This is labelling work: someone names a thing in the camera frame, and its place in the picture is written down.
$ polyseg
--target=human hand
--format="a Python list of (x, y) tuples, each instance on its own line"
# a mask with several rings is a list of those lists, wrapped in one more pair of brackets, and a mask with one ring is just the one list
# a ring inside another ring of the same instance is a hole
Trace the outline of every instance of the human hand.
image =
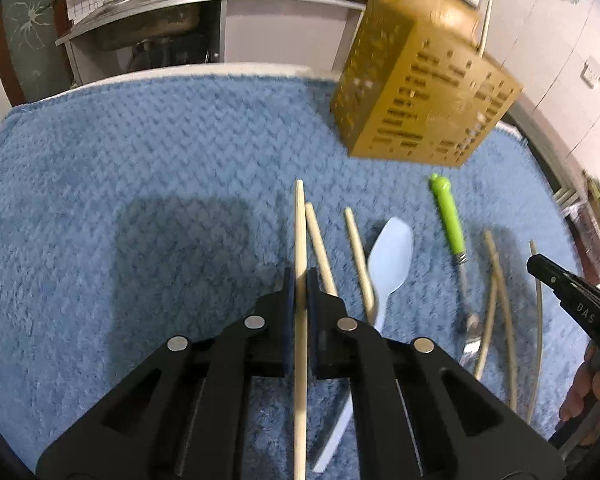
[[(574, 416), (579, 416), (584, 409), (584, 398), (593, 390), (596, 398), (600, 402), (600, 371), (592, 374), (589, 363), (595, 353), (596, 348), (589, 345), (584, 354), (584, 362), (578, 368), (573, 378), (573, 384), (567, 392), (567, 396), (558, 412), (560, 420), (567, 421)], [(592, 444), (597, 435), (600, 434), (600, 420), (596, 424), (596, 429), (582, 441), (582, 445)]]

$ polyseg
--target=spoon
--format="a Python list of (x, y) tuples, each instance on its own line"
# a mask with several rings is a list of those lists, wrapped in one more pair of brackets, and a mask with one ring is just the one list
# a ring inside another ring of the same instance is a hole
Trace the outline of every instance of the spoon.
[[(380, 333), (382, 333), (386, 318), (386, 305), (389, 296), (398, 290), (404, 280), (407, 279), (412, 256), (413, 232), (411, 228), (398, 217), (390, 218), (371, 249), (367, 262), (369, 278), (376, 294), (376, 302), (372, 313), (373, 319), (369, 319), (368, 322), (372, 323)], [(323, 473), (329, 465), (352, 415), (353, 401), (351, 392), (349, 392), (338, 420), (314, 463), (314, 472)]]

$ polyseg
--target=screw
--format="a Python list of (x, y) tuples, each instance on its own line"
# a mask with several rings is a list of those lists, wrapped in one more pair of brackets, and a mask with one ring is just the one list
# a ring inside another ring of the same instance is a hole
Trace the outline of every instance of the screw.
[(181, 335), (172, 337), (167, 341), (167, 348), (172, 352), (179, 352), (187, 347), (187, 338)]
[(431, 339), (419, 337), (413, 342), (413, 347), (421, 354), (428, 354), (429, 352), (433, 352), (435, 345)]
[(252, 330), (262, 328), (264, 326), (264, 318), (262, 316), (249, 316), (244, 320), (244, 325)]
[(351, 332), (358, 327), (358, 322), (352, 317), (341, 317), (338, 320), (338, 328), (345, 332)]

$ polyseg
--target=yellow utensil holder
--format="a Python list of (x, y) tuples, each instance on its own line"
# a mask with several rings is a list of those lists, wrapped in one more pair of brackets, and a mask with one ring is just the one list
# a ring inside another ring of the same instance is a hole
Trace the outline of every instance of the yellow utensil holder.
[(331, 101), (349, 155), (460, 166), (522, 90), (461, 0), (369, 0)]

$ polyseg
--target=blue towel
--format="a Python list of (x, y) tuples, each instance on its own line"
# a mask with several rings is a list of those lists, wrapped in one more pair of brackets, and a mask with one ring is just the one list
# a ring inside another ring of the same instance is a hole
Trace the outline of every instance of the blue towel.
[[(348, 158), (329, 112), (334, 85), (177, 77), (81, 89), (15, 108), (0, 128), (0, 431), (30, 468), (43, 449), (171, 335), (217, 335), (276, 290), (292, 261), (293, 185), (305, 182), (351, 315), (362, 300), (343, 209), (368, 251), (384, 222), (414, 231), (411, 272), (384, 334), (427, 335), (458, 356), (458, 288), (427, 178), (448, 176), (483, 310), (491, 229), (514, 310), (519, 405), (529, 399), (536, 298), (528, 241), (576, 269), (570, 236), (523, 142), (495, 130), (459, 169)], [(548, 436), (586, 338), (545, 290), (533, 426)], [(506, 399), (502, 317), (484, 383)], [(246, 478), (292, 475), (289, 380), (257, 380)], [(342, 384), (311, 384), (310, 453)], [(358, 478), (352, 428), (325, 472)]]

